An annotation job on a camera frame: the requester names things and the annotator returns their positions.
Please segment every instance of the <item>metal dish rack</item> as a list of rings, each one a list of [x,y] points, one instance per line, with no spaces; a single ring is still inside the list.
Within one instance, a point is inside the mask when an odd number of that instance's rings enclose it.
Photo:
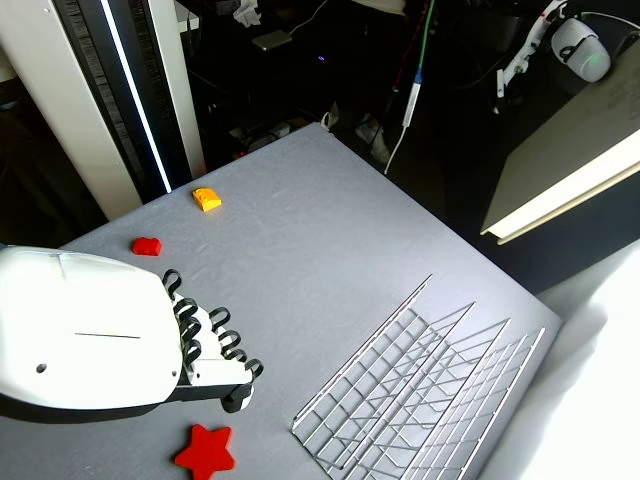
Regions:
[[[428,280],[293,421],[335,480],[461,478],[544,333],[495,348],[510,320],[470,329],[475,303],[427,322]]]

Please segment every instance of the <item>white tissue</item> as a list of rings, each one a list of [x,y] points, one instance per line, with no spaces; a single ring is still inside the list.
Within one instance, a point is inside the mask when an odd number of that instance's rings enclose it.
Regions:
[[[233,12],[233,18],[247,28],[251,25],[260,25],[262,14],[257,13],[256,8],[258,8],[258,0],[242,0],[238,9]]]

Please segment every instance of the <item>gray table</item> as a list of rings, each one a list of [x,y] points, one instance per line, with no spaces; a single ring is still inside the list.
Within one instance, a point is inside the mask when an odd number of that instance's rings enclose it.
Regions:
[[[202,213],[191,198],[201,186],[215,188],[224,205]],[[162,256],[130,253],[137,236],[161,238]],[[242,348],[263,361],[265,372],[249,408],[233,415],[209,400],[161,405],[142,417],[96,424],[43,426],[0,418],[4,479],[186,479],[172,457],[194,423],[233,428],[237,467],[219,474],[221,479],[325,479],[289,431],[294,415],[428,275],[433,281],[416,306],[423,316],[438,318],[475,300],[474,321],[512,317],[514,335],[546,326],[532,367],[559,324],[533,296],[317,125],[66,248],[158,274],[178,269],[183,294],[205,308],[231,310]],[[523,383],[533,370],[525,372]],[[521,394],[514,392],[508,409]],[[488,449],[494,441],[488,439]]]

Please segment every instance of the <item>red star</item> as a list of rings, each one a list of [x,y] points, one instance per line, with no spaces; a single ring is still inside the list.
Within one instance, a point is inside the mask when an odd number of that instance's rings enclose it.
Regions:
[[[210,432],[202,425],[191,428],[191,444],[174,460],[179,467],[188,468],[193,480],[209,480],[215,472],[231,470],[236,462],[227,450],[231,428]]]

